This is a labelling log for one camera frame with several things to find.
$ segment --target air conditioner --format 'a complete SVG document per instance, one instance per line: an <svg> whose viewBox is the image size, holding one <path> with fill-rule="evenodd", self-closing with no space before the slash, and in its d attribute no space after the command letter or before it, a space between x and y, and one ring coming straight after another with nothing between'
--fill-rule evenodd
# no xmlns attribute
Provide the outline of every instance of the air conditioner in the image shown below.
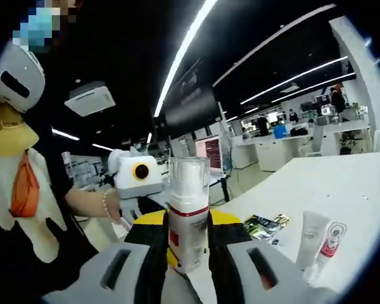
<svg viewBox="0 0 380 304"><path fill-rule="evenodd" d="M110 91L104 82L91 82L83 85L69 94L65 106L78 115L85 117L115 106Z"/></svg>

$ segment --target bracelet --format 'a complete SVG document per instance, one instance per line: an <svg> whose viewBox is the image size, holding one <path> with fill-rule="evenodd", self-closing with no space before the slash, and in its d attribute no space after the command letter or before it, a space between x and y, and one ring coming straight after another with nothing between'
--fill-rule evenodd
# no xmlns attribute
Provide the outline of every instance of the bracelet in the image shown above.
<svg viewBox="0 0 380 304"><path fill-rule="evenodd" d="M104 207L104 210L106 210L107 216L109 217L111 222L114 224L118 224L117 221L111 217L110 210L108 209L108 205L107 205L107 195L109 195L112 191L113 189L109 189L103 193L103 207Z"/></svg>

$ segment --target orange bag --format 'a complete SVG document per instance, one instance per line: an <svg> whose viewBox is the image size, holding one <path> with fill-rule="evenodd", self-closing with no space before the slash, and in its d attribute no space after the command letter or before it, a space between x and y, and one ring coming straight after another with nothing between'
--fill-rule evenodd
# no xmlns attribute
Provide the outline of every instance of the orange bag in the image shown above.
<svg viewBox="0 0 380 304"><path fill-rule="evenodd" d="M18 165L13 184L11 214L14 217L33 217L39 201L39 183L31 168L27 152Z"/></svg>

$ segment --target person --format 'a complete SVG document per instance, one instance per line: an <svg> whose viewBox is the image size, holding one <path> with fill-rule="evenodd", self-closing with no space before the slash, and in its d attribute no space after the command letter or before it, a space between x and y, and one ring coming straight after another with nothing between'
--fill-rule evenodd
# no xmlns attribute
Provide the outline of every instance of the person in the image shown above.
<svg viewBox="0 0 380 304"><path fill-rule="evenodd" d="M35 303L78 279L97 251L75 215L120 220L115 191L89 193L70 182L44 88L34 55L7 43L0 57L0 303Z"/></svg>
<svg viewBox="0 0 380 304"><path fill-rule="evenodd" d="M267 129L267 118L263 115L260 115L258 117L258 128L260 130L261 136L267 136L269 134L269 130Z"/></svg>
<svg viewBox="0 0 380 304"><path fill-rule="evenodd" d="M334 87L331 88L331 104L335 107L337 113L342 113L346 109L345 99Z"/></svg>
<svg viewBox="0 0 380 304"><path fill-rule="evenodd" d="M290 114L289 114L289 120L290 122L295 122L298 124L298 115L296 112L293 111L293 109L290 109Z"/></svg>
<svg viewBox="0 0 380 304"><path fill-rule="evenodd" d="M242 127L242 138L243 140L245 139L248 140L252 138L252 135L250 134L250 132L246 130L244 127Z"/></svg>

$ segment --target ceiling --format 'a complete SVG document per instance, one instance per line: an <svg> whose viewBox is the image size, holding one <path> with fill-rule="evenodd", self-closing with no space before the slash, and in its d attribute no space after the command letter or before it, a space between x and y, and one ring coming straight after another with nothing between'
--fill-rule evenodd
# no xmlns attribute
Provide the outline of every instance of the ceiling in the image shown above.
<svg viewBox="0 0 380 304"><path fill-rule="evenodd" d="M38 54L47 87L40 103L51 106L52 124L80 138L58 139L75 154L107 153L92 143L118 148L128 139L146 138L165 77L202 0L84 0L75 23L49 53ZM331 1L218 0L190 45L175 79L198 59L213 83L246 53L301 15ZM339 58L327 21L338 9L313 17L280 35L221 81L214 93L227 117L257 103L270 103L274 90L250 103L240 102L294 75ZM302 77L300 88L341 75L340 65ZM116 107L79 117L63 103L82 84L106 82Z"/></svg>

